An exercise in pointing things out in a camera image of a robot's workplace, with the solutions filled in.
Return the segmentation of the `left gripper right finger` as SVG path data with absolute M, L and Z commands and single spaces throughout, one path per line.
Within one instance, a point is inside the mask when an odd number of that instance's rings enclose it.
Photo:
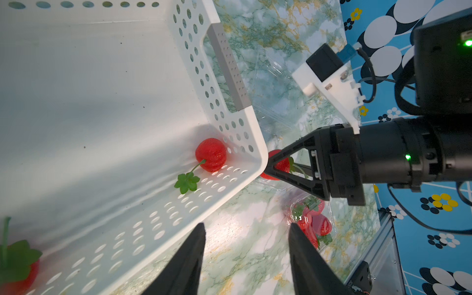
M 292 223 L 288 236 L 291 272 L 297 295 L 352 295 L 310 243 L 300 227 Z

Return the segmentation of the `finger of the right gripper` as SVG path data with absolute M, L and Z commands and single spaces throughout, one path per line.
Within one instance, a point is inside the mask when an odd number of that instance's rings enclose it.
M 293 158 L 293 155 L 301 150 L 308 152 L 308 165 L 297 163 Z M 321 135 L 316 130 L 270 156 L 264 173 L 328 201 L 329 176 L 326 173 L 325 163 Z

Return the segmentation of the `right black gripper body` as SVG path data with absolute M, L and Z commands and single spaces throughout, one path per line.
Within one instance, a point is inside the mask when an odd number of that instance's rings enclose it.
M 332 198 L 345 199 L 350 206 L 366 205 L 357 154 L 357 137 L 347 125 L 317 129 L 323 184 Z

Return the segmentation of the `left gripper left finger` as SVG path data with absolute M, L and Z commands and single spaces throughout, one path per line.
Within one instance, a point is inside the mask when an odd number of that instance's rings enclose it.
M 206 231 L 199 223 L 162 270 L 144 291 L 144 295 L 196 295 L 198 293 Z

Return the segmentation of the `clear clamshell container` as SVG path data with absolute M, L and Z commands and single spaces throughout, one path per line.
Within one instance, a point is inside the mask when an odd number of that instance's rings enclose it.
M 295 223 L 318 250 L 324 250 L 337 235 L 329 201 L 313 195 L 296 196 L 286 209 L 288 224 Z
M 247 87 L 269 152 L 283 149 L 337 118 L 326 98 L 318 92 L 305 96 L 286 62 L 265 49 L 256 52 Z

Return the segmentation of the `red strawberry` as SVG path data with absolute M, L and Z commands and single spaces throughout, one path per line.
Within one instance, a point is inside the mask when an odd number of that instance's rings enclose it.
M 186 194 L 188 191 L 196 191 L 200 178 L 195 175 L 197 168 L 213 173 L 219 171 L 227 161 L 227 151 L 225 145 L 216 138 L 208 138 L 202 141 L 195 150 L 197 165 L 188 173 L 178 175 L 174 188 L 180 191 L 180 194 Z
M 25 295 L 39 273 L 43 253 L 30 247 L 27 240 L 8 244 L 9 223 L 5 217 L 1 241 L 1 294 Z

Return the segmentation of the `white perforated plastic basket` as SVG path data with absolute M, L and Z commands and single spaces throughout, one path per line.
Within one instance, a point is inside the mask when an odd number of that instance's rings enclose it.
M 216 138 L 227 161 L 178 175 Z M 267 148 L 212 1 L 1 2 L 1 216 L 29 295 L 106 295 L 256 179 Z

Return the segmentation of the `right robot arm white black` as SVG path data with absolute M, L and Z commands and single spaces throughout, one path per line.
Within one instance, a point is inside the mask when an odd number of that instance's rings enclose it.
M 365 184 L 420 191 L 423 183 L 472 178 L 472 11 L 413 31 L 414 56 L 394 86 L 409 114 L 356 128 L 319 128 L 269 157 L 265 174 L 322 200 L 365 204 Z

